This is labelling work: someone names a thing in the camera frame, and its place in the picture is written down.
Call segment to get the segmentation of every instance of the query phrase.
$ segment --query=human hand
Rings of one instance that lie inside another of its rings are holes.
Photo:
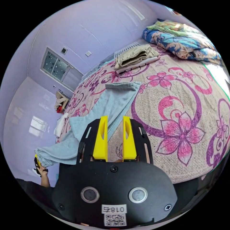
[[[41,176],[47,176],[47,171],[45,171],[45,167],[43,167],[42,165],[40,166],[40,168],[37,167],[37,170],[39,171],[39,173],[41,174]]]

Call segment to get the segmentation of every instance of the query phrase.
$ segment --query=light switch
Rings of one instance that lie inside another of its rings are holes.
[[[88,51],[88,52],[86,53],[86,56],[89,57],[90,55],[91,55],[91,52]]]

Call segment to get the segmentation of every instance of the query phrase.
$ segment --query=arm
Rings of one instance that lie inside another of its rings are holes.
[[[37,168],[37,169],[39,173],[41,174],[41,186],[46,187],[46,188],[50,187],[50,182],[47,176],[47,172],[44,171],[44,169],[46,168],[41,165],[40,168]]]
[[[41,186],[50,187],[50,182],[47,175],[41,176]]]

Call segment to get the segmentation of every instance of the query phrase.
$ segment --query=floor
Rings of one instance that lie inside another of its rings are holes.
[[[61,114],[56,113],[56,96],[31,78],[17,90],[4,126],[4,155],[16,178],[40,183],[34,172],[34,150],[55,144],[53,131]],[[55,186],[59,164],[49,167],[48,177]]]

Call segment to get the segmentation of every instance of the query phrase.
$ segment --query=white cloth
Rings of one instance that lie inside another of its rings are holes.
[[[160,59],[160,56],[153,57],[153,58],[147,58],[147,59],[144,59],[144,60],[142,60],[141,62],[139,62],[139,63],[137,63],[135,65],[129,65],[129,66],[126,66],[124,68],[117,69],[116,72],[119,74],[119,73],[122,73],[122,72],[125,72],[125,71],[128,71],[128,70],[131,70],[131,69],[135,69],[137,67],[141,67],[141,66],[149,64],[151,62],[155,62],[158,59]]]
[[[54,132],[53,134],[56,136],[56,137],[60,137],[61,133],[62,133],[62,128],[65,124],[65,119],[68,117],[68,113],[65,113],[61,116],[60,119],[58,119],[58,123],[57,123],[57,126],[56,128],[54,129]]]

